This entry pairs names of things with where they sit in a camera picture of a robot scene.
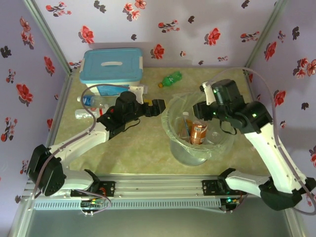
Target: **gray floor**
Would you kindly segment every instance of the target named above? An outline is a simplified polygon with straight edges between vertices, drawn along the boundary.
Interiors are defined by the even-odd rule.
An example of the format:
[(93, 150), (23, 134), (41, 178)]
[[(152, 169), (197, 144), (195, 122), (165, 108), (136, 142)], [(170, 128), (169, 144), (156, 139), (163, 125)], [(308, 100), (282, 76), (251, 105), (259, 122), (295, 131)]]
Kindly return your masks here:
[(248, 198), (231, 214), (194, 209), (35, 211), (27, 237), (291, 237), (283, 212)]

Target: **green plastic bottle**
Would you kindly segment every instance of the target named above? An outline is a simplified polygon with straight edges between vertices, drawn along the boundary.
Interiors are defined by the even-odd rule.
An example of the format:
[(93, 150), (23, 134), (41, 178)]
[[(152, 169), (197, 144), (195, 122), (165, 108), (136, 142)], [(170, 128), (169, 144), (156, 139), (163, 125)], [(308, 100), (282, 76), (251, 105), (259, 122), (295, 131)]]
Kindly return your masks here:
[(172, 84), (176, 83), (177, 81), (182, 79), (182, 74), (179, 71), (174, 72), (173, 74), (165, 77), (162, 82), (158, 84), (160, 88), (164, 86), (171, 86)]

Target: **marble surface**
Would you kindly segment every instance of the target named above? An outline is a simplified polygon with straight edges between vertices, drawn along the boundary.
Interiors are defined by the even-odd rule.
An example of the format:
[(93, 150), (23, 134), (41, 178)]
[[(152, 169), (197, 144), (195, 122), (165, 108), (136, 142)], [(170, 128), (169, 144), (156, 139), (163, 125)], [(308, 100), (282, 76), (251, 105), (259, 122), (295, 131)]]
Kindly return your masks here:
[[(177, 70), (183, 74), (181, 81), (171, 87), (159, 88), (157, 86), (165, 76)], [(198, 91), (202, 82), (211, 79), (222, 70), (217, 68), (144, 68), (141, 83), (148, 86), (148, 94), (144, 98), (164, 99), (168, 102), (173, 94)], [(230, 71), (219, 79), (226, 78), (235, 80), (245, 101), (250, 101), (241, 70)], [(86, 86), (80, 83), (79, 71), (77, 71), (57, 133), (56, 144), (73, 137), (91, 125), (92, 119), (75, 118), (75, 110), (82, 108), (80, 102), (77, 102), (77, 97), (85, 88)], [(141, 117), (138, 126), (87, 151), (74, 160), (70, 168), (90, 169), (98, 175), (108, 173), (218, 175), (229, 167), (249, 174), (269, 174), (258, 153), (240, 134), (237, 135), (231, 151), (220, 160), (208, 160), (194, 167), (182, 165), (169, 150), (169, 138), (158, 116)]]

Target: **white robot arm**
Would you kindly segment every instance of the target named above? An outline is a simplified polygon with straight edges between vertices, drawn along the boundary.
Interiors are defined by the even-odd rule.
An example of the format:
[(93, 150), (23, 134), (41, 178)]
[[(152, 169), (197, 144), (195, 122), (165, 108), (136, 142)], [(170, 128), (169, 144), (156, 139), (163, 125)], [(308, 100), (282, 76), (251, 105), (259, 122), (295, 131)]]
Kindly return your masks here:
[[(121, 132), (125, 132), (127, 130), (125, 126), (128, 122), (139, 120), (141, 116), (157, 116), (165, 109), (163, 100), (153, 100), (152, 105), (144, 103), (142, 86), (133, 86), (131, 89), (133, 92), (125, 91), (121, 93), (115, 106), (110, 107), (105, 114), (96, 120), (95, 127), (92, 130), (89, 127), (60, 144), (48, 148), (39, 145), (34, 149), (27, 174), (36, 183), (43, 164), (48, 162), (39, 183), (40, 191), (45, 196), (59, 198), (69, 195), (74, 190), (93, 193), (99, 192), (100, 189), (102, 191), (102, 182), (93, 172), (90, 170), (70, 170), (69, 164), (96, 145), (114, 138)], [(73, 142), (61, 150), (61, 147), (70, 141)], [(57, 150), (59, 151), (57, 155), (47, 161)]]
[[(273, 121), (264, 105), (257, 101), (246, 104), (230, 79), (213, 84), (205, 82), (200, 89), (206, 94), (206, 101), (194, 106), (195, 116), (229, 122), (253, 144), (271, 174), (271, 177), (255, 176), (230, 168), (219, 176), (222, 185), (261, 197), (274, 210), (294, 207), (305, 191), (277, 148)], [(300, 180), (311, 191), (316, 186), (315, 179), (306, 178), (279, 142)]]

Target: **orange can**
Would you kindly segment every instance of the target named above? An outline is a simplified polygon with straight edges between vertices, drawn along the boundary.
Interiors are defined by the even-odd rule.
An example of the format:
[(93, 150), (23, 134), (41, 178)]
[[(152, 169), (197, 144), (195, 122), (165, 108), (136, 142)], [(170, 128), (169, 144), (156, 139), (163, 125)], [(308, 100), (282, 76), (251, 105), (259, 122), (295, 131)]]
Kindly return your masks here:
[(190, 135), (191, 144), (200, 145), (206, 137), (207, 124), (203, 121), (194, 121)]

